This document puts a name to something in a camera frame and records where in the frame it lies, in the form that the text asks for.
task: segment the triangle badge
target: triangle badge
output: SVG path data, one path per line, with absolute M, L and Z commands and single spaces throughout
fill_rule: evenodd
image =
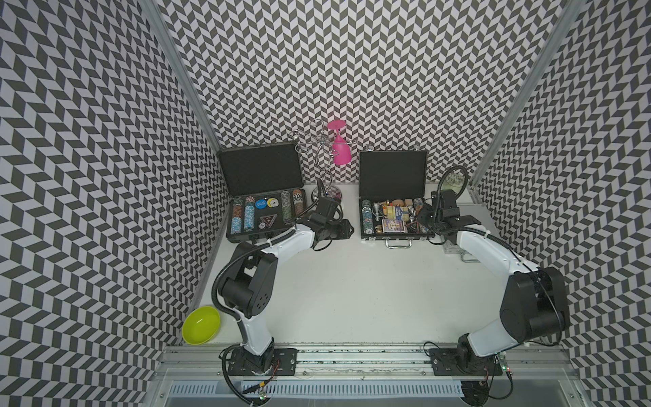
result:
M 260 216 L 260 220 L 263 221 L 264 224 L 267 225 L 267 227 L 271 227 L 271 225 L 273 225 L 273 222 L 275 222 L 277 217 L 278 214 Z

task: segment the black and white pattern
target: black and white pattern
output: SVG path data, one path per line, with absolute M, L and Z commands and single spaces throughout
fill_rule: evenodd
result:
M 564 344 L 599 406 L 651 406 L 645 1 L 589 1 L 481 185 L 504 237 L 570 287 Z
M 138 402 L 217 234 L 215 156 L 134 0 L 0 14 L 0 405 Z
M 221 144 L 344 119 L 353 161 L 339 182 L 357 180 L 364 146 L 429 150 L 430 180 L 474 169 L 563 3 L 159 0 Z M 316 151 L 306 180 L 319 175 Z

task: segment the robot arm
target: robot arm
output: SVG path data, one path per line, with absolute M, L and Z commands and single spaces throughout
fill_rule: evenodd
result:
M 483 358 L 512 348 L 530 339 L 563 331 L 568 320 L 568 304 L 562 274 L 554 268 L 516 256 L 501 244 L 489 240 L 486 229 L 458 233 L 458 245 L 475 256 L 500 279 L 504 297 L 499 318 L 464 335 L 474 355 Z
M 341 218 L 339 206 L 338 199 L 321 197 L 316 210 L 302 215 L 296 226 L 274 240 L 257 246 L 238 244 L 230 262 L 215 279 L 213 302 L 236 319 L 247 366 L 252 371 L 266 372 L 271 366 L 274 343 L 262 312 L 271 299 L 277 267 L 322 240 L 348 239 L 353 228 Z M 253 275 L 245 272 L 250 269 L 255 269 Z M 216 294 L 224 298 L 226 307 Z
M 453 191 L 433 193 L 432 197 L 437 208 L 426 205 L 419 222 L 475 256 L 500 280 L 504 292 L 499 318 L 459 338 L 457 366 L 472 370 L 468 368 L 498 352 L 567 328 L 569 309 L 560 271 L 525 260 L 506 242 L 490 235 L 473 216 L 461 216 Z

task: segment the metal bracket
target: metal bracket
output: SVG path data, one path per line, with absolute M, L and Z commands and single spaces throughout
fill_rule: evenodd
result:
M 229 361 L 229 376 L 264 376 L 271 372 L 254 372 L 247 369 L 244 358 L 244 349 L 233 350 Z M 296 357 L 298 350 L 295 348 L 281 348 L 273 350 L 273 360 L 280 362 L 276 370 L 276 376 L 293 376 L 296 372 Z
M 485 376 L 486 370 L 488 370 L 489 376 L 493 376 L 493 372 L 495 372 L 495 376 L 502 375 L 502 368 L 499 364 L 495 365 L 495 358 L 492 356 L 486 358 L 485 363 L 462 370 L 456 364 L 456 349 L 433 348 L 427 352 L 430 355 L 430 361 L 432 361 L 434 376 Z

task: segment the green bowl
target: green bowl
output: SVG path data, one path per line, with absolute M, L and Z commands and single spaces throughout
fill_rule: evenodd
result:
M 200 345 L 213 339 L 219 331 L 220 317 L 217 309 L 210 307 L 197 308 L 187 316 L 181 328 L 183 340 L 190 345 Z

